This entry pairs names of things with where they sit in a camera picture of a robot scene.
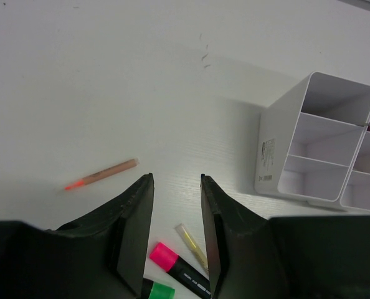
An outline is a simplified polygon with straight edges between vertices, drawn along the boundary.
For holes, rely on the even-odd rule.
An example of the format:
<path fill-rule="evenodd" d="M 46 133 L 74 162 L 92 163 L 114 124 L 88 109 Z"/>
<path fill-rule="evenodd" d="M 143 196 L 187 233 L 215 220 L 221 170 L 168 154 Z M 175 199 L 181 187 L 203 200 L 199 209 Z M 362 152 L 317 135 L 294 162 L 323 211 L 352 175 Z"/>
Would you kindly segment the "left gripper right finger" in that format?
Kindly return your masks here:
<path fill-rule="evenodd" d="M 213 298 L 370 298 L 370 216 L 264 219 L 201 176 Z"/>

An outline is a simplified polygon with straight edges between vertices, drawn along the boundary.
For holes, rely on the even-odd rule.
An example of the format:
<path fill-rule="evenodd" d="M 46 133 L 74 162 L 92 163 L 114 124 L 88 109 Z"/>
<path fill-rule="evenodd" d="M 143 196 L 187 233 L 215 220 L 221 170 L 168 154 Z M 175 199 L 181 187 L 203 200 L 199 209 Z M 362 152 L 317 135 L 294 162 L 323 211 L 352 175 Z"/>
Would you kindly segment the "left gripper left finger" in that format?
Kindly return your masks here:
<path fill-rule="evenodd" d="M 138 298 L 154 201 L 145 174 L 57 230 L 0 221 L 0 298 Z"/>

